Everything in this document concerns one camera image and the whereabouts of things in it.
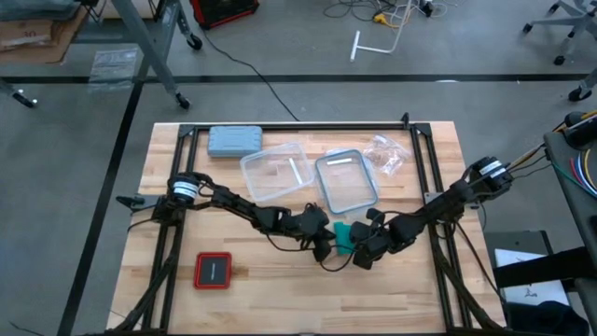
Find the black floor stripe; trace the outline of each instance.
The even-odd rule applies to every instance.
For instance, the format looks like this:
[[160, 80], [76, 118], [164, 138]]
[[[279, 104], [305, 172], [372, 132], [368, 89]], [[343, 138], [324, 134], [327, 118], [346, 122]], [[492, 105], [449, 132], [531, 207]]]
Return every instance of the black floor stripe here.
[[[335, 83], [335, 82], [515, 82], [515, 81], [572, 81], [584, 79], [588, 74], [511, 74], [511, 75], [268, 75], [270, 83]], [[3, 77], [13, 84], [87, 84], [89, 77]], [[179, 84], [197, 83], [261, 83], [258, 76], [174, 76]], [[146, 79], [147, 83], [160, 83], [157, 77]]]
[[110, 198], [112, 197], [112, 189], [116, 182], [118, 168], [122, 161], [122, 154], [124, 153], [129, 131], [131, 130], [134, 113], [139, 103], [139, 99], [141, 98], [144, 79], [148, 68], [149, 63], [144, 59], [141, 63], [139, 76], [132, 87], [131, 96], [127, 103], [124, 116], [122, 117], [122, 122], [120, 123], [116, 143], [114, 144], [114, 149], [112, 149], [112, 156], [110, 157], [110, 162], [107, 171], [105, 172], [104, 183], [102, 184], [100, 196], [95, 205], [95, 211], [93, 212], [93, 217], [91, 219], [90, 230], [87, 234], [83, 252], [81, 253], [81, 258], [76, 268], [75, 280], [71, 286], [68, 300], [66, 301], [66, 307], [62, 313], [62, 320], [58, 327], [58, 336], [70, 336], [73, 331], [73, 326], [76, 322], [76, 313], [83, 297], [85, 285], [87, 284], [91, 263], [93, 262], [93, 256], [95, 255], [95, 249], [98, 240], [100, 239], [102, 226], [104, 225], [105, 213], [110, 203]]

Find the office chair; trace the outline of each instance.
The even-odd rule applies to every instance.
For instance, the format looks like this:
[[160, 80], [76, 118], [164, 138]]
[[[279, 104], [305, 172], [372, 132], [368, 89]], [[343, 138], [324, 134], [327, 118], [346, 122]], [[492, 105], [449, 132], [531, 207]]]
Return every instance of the office chair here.
[[595, 19], [595, 13], [597, 12], [597, 1], [590, 1], [589, 5], [592, 6], [591, 10], [588, 9], [586, 0], [574, 1], [575, 7], [566, 4], [563, 0], [558, 0], [558, 2], [549, 9], [549, 14], [553, 14], [561, 7], [571, 16], [571, 18], [531, 21], [530, 23], [525, 24], [522, 29], [522, 31], [527, 34], [536, 24], [572, 26], [572, 31], [568, 34], [566, 39], [563, 40], [562, 45], [560, 46], [560, 54], [553, 61], [556, 65], [562, 65], [566, 60], [566, 56], [572, 52], [575, 46], [575, 40], [573, 40], [573, 38], [576, 36], [581, 35], [584, 31], [588, 31], [595, 39], [597, 39], [597, 23], [593, 21]]

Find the wheel caster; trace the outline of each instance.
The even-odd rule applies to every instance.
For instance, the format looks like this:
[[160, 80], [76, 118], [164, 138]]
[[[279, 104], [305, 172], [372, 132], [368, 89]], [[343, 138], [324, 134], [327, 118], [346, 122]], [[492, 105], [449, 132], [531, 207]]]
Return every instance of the wheel caster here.
[[189, 40], [187, 40], [188, 46], [191, 47], [191, 48], [193, 48], [193, 49], [195, 49], [195, 50], [201, 50], [201, 47], [203, 47], [203, 41], [201, 41], [201, 39], [198, 38], [194, 34], [190, 35], [190, 39], [192, 40], [192, 42], [189, 41]]
[[178, 102], [178, 105], [184, 109], [190, 108], [190, 101], [184, 95], [182, 95], [182, 93], [176, 94], [176, 102]]
[[552, 7], [550, 7], [550, 8], [549, 8], [549, 11], [548, 11], [548, 13], [549, 13], [549, 14], [553, 14], [553, 13], [555, 13], [555, 12], [556, 12], [556, 10], [558, 10], [558, 8], [560, 8], [560, 5], [558, 5], [558, 4], [555, 4], [555, 5], [553, 5]]
[[556, 65], [562, 65], [564, 61], [566, 61], [565, 57], [558, 56], [558, 57], [556, 57], [555, 60], [553, 60], [553, 63], [556, 64]]
[[531, 31], [531, 29], [533, 29], [533, 26], [527, 23], [524, 25], [524, 28], [522, 28], [522, 32], [528, 34]]
[[17, 102], [19, 102], [29, 108], [34, 108], [35, 105], [37, 104], [37, 100], [36, 99], [29, 100], [22, 93], [23, 93], [23, 90], [18, 90], [17, 92], [14, 92], [12, 94], [12, 98], [14, 98]]
[[593, 91], [589, 91], [581, 97], [580, 96], [581, 92], [582, 92], [582, 89], [580, 89], [580, 87], [576, 88], [575, 90], [570, 91], [570, 93], [568, 93], [568, 100], [571, 102], [580, 102], [582, 100], [589, 98], [593, 94]]
[[421, 8], [423, 13], [425, 13], [425, 17], [431, 18], [431, 14], [433, 13], [433, 8], [431, 7], [430, 3], [426, 3], [423, 8]]

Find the red box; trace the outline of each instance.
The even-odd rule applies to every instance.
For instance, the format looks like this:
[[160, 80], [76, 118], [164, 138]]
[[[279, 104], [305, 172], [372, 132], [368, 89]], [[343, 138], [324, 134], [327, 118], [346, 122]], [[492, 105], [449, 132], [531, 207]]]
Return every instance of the red box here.
[[190, 0], [190, 4], [202, 29], [253, 14], [259, 7], [257, 0]]
[[195, 266], [196, 289], [226, 289], [232, 275], [232, 255], [229, 252], [202, 252]]

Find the black metal frame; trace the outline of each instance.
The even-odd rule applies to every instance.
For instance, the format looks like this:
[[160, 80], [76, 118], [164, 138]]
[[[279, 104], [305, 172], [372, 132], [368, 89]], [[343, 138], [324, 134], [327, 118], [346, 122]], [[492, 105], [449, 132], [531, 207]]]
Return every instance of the black metal frame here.
[[[178, 135], [176, 140], [176, 147], [174, 150], [174, 159], [172, 163], [170, 176], [174, 176], [180, 171], [181, 158], [183, 147], [187, 139], [190, 138], [189, 152], [187, 157], [186, 171], [192, 171], [195, 165], [197, 154], [197, 147], [199, 145], [200, 132], [208, 132], [210, 127], [221, 125], [218, 123], [202, 123], [202, 124], [181, 124], [178, 128]], [[423, 161], [423, 152], [421, 150], [420, 138], [425, 139], [426, 148], [429, 156], [429, 165], [432, 176], [434, 178], [435, 192], [443, 191], [443, 183], [441, 180], [441, 173], [439, 170], [439, 163], [437, 161], [437, 153], [435, 151], [435, 144], [433, 140], [431, 124], [429, 123], [409, 123], [409, 115], [405, 114], [401, 122], [338, 122], [338, 123], [321, 123], [321, 122], [297, 122], [297, 123], [254, 123], [260, 126], [265, 132], [276, 131], [408, 131], [412, 140], [412, 147], [414, 159], [417, 166], [417, 173], [419, 175], [419, 183], [423, 201], [425, 196], [428, 196], [429, 185], [427, 182], [427, 175], [425, 171], [425, 164]], [[182, 237], [185, 225], [185, 211], [182, 216], [172, 223], [160, 226], [160, 233], [156, 243], [156, 253], [152, 266], [151, 279], [148, 286], [148, 291], [144, 294], [143, 300], [135, 306], [133, 310], [134, 317], [127, 318], [124, 323], [116, 329], [109, 329], [102, 335], [170, 335], [167, 330], [170, 325], [170, 314], [173, 306], [175, 278], [178, 267], [178, 257], [182, 246]], [[166, 239], [170, 227], [174, 227], [174, 241], [171, 247], [169, 257], [164, 261], [164, 250], [166, 246]], [[450, 229], [443, 226], [445, 232]], [[429, 239], [431, 246], [438, 244], [439, 236], [437, 235], [436, 226], [428, 226]], [[462, 272], [458, 262], [458, 254], [456, 251], [453, 235], [446, 234], [446, 245], [448, 248], [448, 260], [451, 267], [454, 269], [456, 278], [462, 280]], [[445, 324], [445, 332], [431, 332], [431, 333], [398, 333], [400, 335], [451, 335], [451, 336], [551, 336], [532, 332], [518, 332], [509, 329], [475, 329], [472, 327], [469, 309], [463, 301], [461, 295], [456, 292], [458, 296], [458, 306], [462, 316], [463, 325], [456, 327], [454, 325], [453, 314], [451, 310], [450, 296], [448, 293], [446, 274], [438, 266], [438, 260], [444, 258], [443, 252], [440, 249], [431, 248], [433, 259], [436, 263], [436, 276], [439, 300], [442, 308], [442, 314]], [[163, 307], [161, 310], [160, 325], [152, 328], [151, 322], [153, 320], [155, 293], [160, 288], [163, 281], [167, 278], [166, 288], [164, 293]], [[137, 323], [140, 316], [143, 315], [143, 321], [140, 330], [132, 330], [132, 327]], [[205, 336], [202, 334], [188, 334], [186, 336]]]
[[[180, 170], [181, 158], [183, 153], [183, 147], [186, 143], [187, 139], [190, 138], [189, 144], [189, 152], [187, 158], [187, 171], [192, 171], [195, 165], [195, 158], [197, 147], [199, 145], [199, 133], [200, 132], [208, 132], [210, 127], [216, 124], [182, 124], [179, 126], [178, 129], [178, 136], [176, 140], [176, 147], [174, 150], [174, 159], [172, 164], [172, 169], [170, 172], [170, 177], [177, 174]], [[371, 122], [371, 123], [308, 123], [308, 122], [301, 122], [301, 123], [266, 123], [266, 124], [257, 124], [257, 126], [261, 127], [264, 132], [275, 132], [275, 131], [347, 131], [347, 130], [354, 130], [354, 131], [364, 131], [364, 130], [389, 130], [389, 131], [408, 131], [410, 132], [410, 137], [412, 140], [413, 152], [414, 152], [414, 159], [417, 166], [417, 172], [419, 175], [419, 183], [421, 186], [421, 193], [422, 198], [424, 201], [424, 195], [430, 192], [428, 183], [427, 183], [427, 175], [425, 172], [425, 165], [423, 162], [423, 152], [421, 150], [420, 144], [420, 137], [421, 135], [425, 139], [426, 147], [429, 154], [429, 163], [431, 166], [432, 175], [434, 178], [434, 185], [435, 191], [441, 192], [443, 191], [443, 183], [441, 180], [441, 174], [439, 171], [439, 163], [437, 161], [437, 153], [435, 151], [435, 144], [433, 141], [433, 135], [431, 132], [431, 125], [429, 123], [414, 123], [410, 124], [409, 116], [406, 114], [402, 122], [395, 122], [395, 123], [388, 123], [388, 122]], [[184, 224], [185, 219], [184, 216], [180, 221], [174, 223], [174, 242], [171, 249], [171, 256], [174, 256], [174, 267], [171, 269], [171, 272], [168, 275], [168, 280], [166, 283], [165, 293], [164, 293], [164, 300], [163, 306], [161, 309], [161, 317], [160, 317], [160, 325], [158, 326], [161, 330], [168, 330], [170, 324], [170, 313], [172, 311], [173, 306], [173, 298], [174, 298], [174, 286], [175, 286], [175, 278], [176, 278], [176, 271], [177, 271], [177, 264], [178, 264], [178, 256], [180, 254], [180, 249], [182, 245], [182, 236], [184, 232]], [[447, 231], [449, 228], [447, 226], [444, 227], [444, 230]], [[160, 232], [158, 235], [157, 243], [156, 243], [156, 252], [154, 256], [154, 262], [151, 270], [151, 279], [150, 281], [154, 280], [157, 275], [159, 275], [160, 268], [162, 267], [163, 262], [163, 255], [164, 249], [166, 246], [166, 239], [168, 236], [169, 226], [162, 225], [160, 226]], [[437, 235], [436, 230], [429, 231], [429, 237], [432, 241], [438, 240], [439, 237]], [[449, 251], [449, 260], [452, 265], [452, 268], [456, 271], [458, 276], [462, 278], [462, 272], [460, 270], [460, 264], [458, 262], [458, 254], [456, 252], [456, 245], [453, 239], [453, 236], [447, 235], [447, 247]], [[448, 293], [448, 287], [445, 279], [444, 273], [436, 266], [436, 275], [437, 275], [437, 286], [438, 286], [438, 293], [439, 299], [442, 307], [443, 319], [446, 326], [446, 331], [454, 328], [454, 321], [453, 315], [451, 311], [451, 304], [450, 304], [450, 296]], [[153, 320], [153, 313], [154, 313], [154, 306], [155, 306], [155, 297], [151, 298], [150, 304], [146, 309], [146, 312], [143, 316], [143, 321], [141, 324], [142, 329], [151, 329], [151, 322]], [[470, 329], [472, 327], [470, 314], [468, 309], [465, 306], [465, 303], [459, 298], [458, 306], [462, 315], [463, 326], [465, 329]]]

